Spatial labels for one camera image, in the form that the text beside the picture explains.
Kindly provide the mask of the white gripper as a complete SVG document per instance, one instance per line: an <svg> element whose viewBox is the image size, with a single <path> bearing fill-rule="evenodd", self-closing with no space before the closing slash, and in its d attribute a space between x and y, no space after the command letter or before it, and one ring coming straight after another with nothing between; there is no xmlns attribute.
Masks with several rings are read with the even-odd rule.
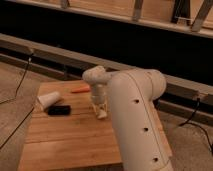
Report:
<svg viewBox="0 0 213 171"><path fill-rule="evenodd" d="M91 87L91 100L96 112L106 110L106 88L104 85L96 84Z"/></svg>

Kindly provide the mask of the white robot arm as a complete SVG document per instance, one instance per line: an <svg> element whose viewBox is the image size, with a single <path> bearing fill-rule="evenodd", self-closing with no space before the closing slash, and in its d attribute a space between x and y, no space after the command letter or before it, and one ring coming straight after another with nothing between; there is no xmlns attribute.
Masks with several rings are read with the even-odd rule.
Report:
<svg viewBox="0 0 213 171"><path fill-rule="evenodd" d="M164 75L155 69L108 72L96 66L82 78L96 115L111 116L124 171L173 171L154 120L153 101L165 92Z"/></svg>

